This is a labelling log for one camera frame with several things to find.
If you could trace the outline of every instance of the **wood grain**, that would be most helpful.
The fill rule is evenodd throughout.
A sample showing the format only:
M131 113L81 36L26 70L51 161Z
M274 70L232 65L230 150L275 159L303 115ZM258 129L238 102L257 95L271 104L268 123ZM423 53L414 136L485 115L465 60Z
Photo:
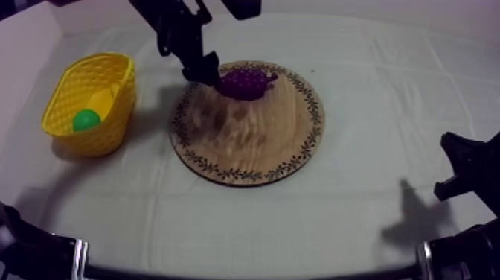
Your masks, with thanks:
M272 63L239 61L220 67L278 74L256 101L227 98L189 85L173 112L173 148L195 173L223 185L252 187L283 179L305 165L321 141L324 110L315 90Z

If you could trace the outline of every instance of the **black cable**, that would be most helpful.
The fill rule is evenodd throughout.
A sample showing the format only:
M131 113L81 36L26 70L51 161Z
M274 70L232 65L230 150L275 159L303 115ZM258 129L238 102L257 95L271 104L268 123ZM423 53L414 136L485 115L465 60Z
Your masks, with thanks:
M359 273L347 276L316 278L313 280L400 280L420 279L420 267L415 265L393 270L376 271L372 273Z
M419 279L420 269L417 265L399 268L395 270L386 270L373 273L360 273L351 276L334 276L324 278L314 278L311 280L400 280L400 279ZM104 267L95 267L87 264L85 268L86 278L96 280L208 280L202 278L188 278L177 276L153 276L140 273L128 273L124 271L113 270Z
M96 280L206 280L201 278L188 278L178 276L154 276L140 273L113 270L107 267L96 267L87 264L85 267L86 278Z
M7 268L4 268L4 272L1 274L0 280L7 280L7 277L9 276L9 270Z

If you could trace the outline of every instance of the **white tablecloth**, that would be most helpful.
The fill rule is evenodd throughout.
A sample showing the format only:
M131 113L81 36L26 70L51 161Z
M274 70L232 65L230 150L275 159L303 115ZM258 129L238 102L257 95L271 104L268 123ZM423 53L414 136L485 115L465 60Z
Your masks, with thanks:
M91 244L94 264L204 277L341 275L407 264L421 241L493 214L473 194L439 203L452 175L440 136L500 130L500 48L419 28L334 16L215 16L206 51L266 60L305 77L326 112L318 152L275 184L233 189L192 174L167 135L185 85L145 23L63 39L0 158L0 195L27 220ZM129 137L78 161L39 122L63 69L99 51L136 62Z

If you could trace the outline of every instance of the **robotic arm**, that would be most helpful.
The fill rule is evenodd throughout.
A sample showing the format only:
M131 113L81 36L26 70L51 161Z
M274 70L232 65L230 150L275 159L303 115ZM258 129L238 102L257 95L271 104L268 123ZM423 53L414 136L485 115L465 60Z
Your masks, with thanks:
M158 51L165 57L174 54L189 81L217 86L220 81L219 58L215 51L203 54L202 26L212 20L203 0L196 0L199 10L192 14L182 0L130 0L134 8L156 31ZM236 19L260 15L261 0L222 0Z

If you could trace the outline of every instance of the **purple grapes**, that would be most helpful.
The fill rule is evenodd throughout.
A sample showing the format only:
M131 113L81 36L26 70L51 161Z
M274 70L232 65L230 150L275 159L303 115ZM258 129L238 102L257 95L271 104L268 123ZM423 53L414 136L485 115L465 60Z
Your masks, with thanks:
M216 89L224 96L252 101L263 97L266 90L271 88L270 83L277 78L276 73L268 77L260 69L237 67L221 78Z

